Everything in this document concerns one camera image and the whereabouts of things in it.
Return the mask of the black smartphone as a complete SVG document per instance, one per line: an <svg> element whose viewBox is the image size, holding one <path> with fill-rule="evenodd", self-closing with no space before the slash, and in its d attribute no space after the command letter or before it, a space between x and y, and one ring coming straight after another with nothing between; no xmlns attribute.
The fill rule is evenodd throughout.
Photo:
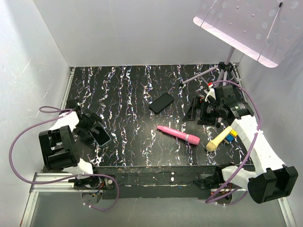
<svg viewBox="0 0 303 227"><path fill-rule="evenodd" d="M170 94L164 93L149 105L149 109L158 114L173 102L174 98Z"/></svg>

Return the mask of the blue toy brick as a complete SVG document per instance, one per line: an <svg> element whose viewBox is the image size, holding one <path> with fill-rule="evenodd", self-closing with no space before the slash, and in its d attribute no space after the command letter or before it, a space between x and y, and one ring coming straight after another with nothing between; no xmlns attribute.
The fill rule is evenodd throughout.
<svg viewBox="0 0 303 227"><path fill-rule="evenodd" d="M227 144L230 144L234 139L235 139L235 138L234 138L233 135L228 134L228 135L225 137L224 141L225 141Z"/></svg>

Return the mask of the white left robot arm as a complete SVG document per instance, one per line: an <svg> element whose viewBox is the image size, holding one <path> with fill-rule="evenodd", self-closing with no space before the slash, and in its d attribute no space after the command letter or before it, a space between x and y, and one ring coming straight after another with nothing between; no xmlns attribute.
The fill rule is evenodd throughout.
<svg viewBox="0 0 303 227"><path fill-rule="evenodd" d="M102 129L98 116L88 109L82 109L77 99L66 102L67 110L60 110L54 125L39 133L39 142L45 167L51 170L63 170L84 178L90 189L100 186L101 178L93 173L92 164L80 157L73 133L82 140L94 139L99 142Z"/></svg>

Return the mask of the phone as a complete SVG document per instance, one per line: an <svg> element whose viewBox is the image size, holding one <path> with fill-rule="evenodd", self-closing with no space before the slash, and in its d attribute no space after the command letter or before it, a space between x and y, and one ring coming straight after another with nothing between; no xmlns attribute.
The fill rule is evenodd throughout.
<svg viewBox="0 0 303 227"><path fill-rule="evenodd" d="M100 147L107 145L111 141L110 136L100 124L94 126L90 130L90 134Z"/></svg>

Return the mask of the pink toy microphone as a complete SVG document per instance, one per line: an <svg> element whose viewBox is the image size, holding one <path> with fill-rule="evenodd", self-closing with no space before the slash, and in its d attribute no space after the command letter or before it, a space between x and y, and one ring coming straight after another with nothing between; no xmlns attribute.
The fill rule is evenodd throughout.
<svg viewBox="0 0 303 227"><path fill-rule="evenodd" d="M166 127L166 126L157 126L157 129L162 131L163 133L169 134L171 136L174 136L176 138L182 139L190 144L198 145L200 142L200 138L197 136L194 136L192 134L186 134L184 132Z"/></svg>

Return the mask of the yellow toy brick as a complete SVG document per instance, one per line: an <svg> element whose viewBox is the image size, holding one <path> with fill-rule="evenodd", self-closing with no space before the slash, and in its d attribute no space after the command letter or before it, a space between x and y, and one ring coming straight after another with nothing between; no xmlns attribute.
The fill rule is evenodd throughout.
<svg viewBox="0 0 303 227"><path fill-rule="evenodd" d="M235 130L232 130L232 131L231 131L231 135L232 135L233 137L235 137L235 138L238 136L238 134L237 134L237 132L236 132Z"/></svg>

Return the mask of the cream wooden toy microphone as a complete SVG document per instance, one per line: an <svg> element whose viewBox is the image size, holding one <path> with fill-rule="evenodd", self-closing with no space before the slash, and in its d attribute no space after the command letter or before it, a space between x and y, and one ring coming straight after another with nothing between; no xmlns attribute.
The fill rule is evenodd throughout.
<svg viewBox="0 0 303 227"><path fill-rule="evenodd" d="M215 139L208 142L206 150L209 152L215 151L219 144L230 134L232 130L233 128L231 126L226 127Z"/></svg>

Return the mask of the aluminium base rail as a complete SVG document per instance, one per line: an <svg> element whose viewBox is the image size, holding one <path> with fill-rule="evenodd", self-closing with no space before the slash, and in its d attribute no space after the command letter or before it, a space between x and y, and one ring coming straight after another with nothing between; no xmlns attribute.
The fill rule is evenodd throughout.
<svg viewBox="0 0 303 227"><path fill-rule="evenodd" d="M71 176L69 173L35 173L34 181L53 181L67 176ZM26 208L20 223L21 227L29 227L33 218L35 207L38 201L39 193L53 193L53 192L84 192L93 193L97 192L97 187L80 189L74 189L74 183L69 183L68 180L51 183L51 184L34 184L29 191L29 197L27 200Z"/></svg>

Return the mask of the lilac music stand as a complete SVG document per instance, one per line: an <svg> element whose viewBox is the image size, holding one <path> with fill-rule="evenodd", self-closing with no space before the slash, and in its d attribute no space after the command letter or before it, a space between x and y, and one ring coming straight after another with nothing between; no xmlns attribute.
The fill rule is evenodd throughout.
<svg viewBox="0 0 303 227"><path fill-rule="evenodd" d="M231 80L254 96L293 94L301 85L303 70L303 3L300 0L204 0L193 23L230 46L219 62L212 64L180 88L195 81L226 85Z"/></svg>

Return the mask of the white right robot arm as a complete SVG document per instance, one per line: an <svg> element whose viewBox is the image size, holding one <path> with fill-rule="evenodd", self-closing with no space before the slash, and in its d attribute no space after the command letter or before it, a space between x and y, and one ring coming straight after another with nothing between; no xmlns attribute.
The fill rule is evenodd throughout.
<svg viewBox="0 0 303 227"><path fill-rule="evenodd" d="M247 102L235 97L232 85L210 88L205 99L194 97L183 121L195 121L197 110L200 111L199 125L215 125L219 118L228 122L245 146L255 170L245 170L245 160L239 166L220 165L213 176L195 181L196 185L222 189L234 184L245 189L258 204L291 194L298 178L296 168L287 166L273 151L260 130L260 118L255 117L255 111Z"/></svg>

